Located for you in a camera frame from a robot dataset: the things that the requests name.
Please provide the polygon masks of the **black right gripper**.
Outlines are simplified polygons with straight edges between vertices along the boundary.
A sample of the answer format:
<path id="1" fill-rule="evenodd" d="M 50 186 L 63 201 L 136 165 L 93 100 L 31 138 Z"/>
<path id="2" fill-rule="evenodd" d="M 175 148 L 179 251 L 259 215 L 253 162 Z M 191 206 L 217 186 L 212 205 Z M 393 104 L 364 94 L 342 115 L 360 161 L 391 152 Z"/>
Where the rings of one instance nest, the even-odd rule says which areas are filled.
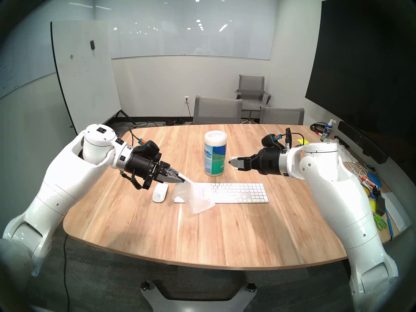
<path id="1" fill-rule="evenodd" d="M 250 157 L 232 157 L 229 164 L 239 171 L 257 170 L 262 175 L 282 175 L 279 168 L 281 147 L 264 147 Z"/>

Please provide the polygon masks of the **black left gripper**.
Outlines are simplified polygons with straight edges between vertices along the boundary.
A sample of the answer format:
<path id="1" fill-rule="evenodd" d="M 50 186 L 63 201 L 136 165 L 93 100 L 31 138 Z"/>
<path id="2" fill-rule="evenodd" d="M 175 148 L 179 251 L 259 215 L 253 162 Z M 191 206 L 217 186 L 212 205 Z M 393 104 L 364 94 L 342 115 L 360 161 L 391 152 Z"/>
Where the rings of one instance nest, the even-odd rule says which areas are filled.
<path id="1" fill-rule="evenodd" d="M 160 161 L 159 147 L 134 147 L 124 168 L 131 174 L 124 177 L 136 189 L 149 189 L 152 181 L 159 183 L 192 182 L 189 178 L 170 167 L 170 164 Z"/>

